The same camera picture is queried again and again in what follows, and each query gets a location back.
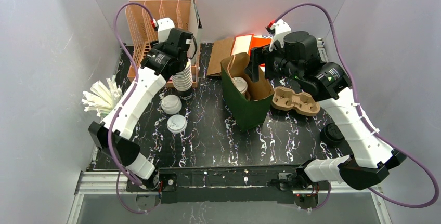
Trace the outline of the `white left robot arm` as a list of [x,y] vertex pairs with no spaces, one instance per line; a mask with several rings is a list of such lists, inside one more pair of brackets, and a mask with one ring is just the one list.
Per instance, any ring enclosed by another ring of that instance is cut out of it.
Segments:
[[147,190],[157,187],[158,172],[130,138],[155,95],[173,75],[187,67],[187,52],[193,40],[191,32],[175,27],[170,18],[162,18],[156,24],[158,43],[143,58],[137,78],[110,114],[88,128],[98,150],[111,157],[134,184]]

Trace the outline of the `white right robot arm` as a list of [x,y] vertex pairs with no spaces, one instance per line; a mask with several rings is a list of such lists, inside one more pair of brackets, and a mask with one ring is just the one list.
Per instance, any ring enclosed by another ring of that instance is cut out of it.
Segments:
[[271,22],[267,31],[271,43],[251,49],[245,73],[253,82],[261,75],[295,80],[330,115],[352,150],[344,157],[308,160],[296,169],[290,184],[306,187],[336,181],[363,190],[382,182],[406,156],[380,140],[378,129],[354,99],[348,73],[335,62],[321,60],[317,41],[308,32],[293,32],[281,19]]

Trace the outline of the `green paper bag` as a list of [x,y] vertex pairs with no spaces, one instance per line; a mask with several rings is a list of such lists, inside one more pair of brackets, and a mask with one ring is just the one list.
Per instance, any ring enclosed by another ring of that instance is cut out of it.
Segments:
[[[229,56],[221,61],[222,93],[241,132],[256,128],[265,122],[274,90],[265,73],[258,69],[258,81],[246,74],[250,56],[246,52]],[[232,79],[240,77],[247,83],[248,98],[234,85]]]

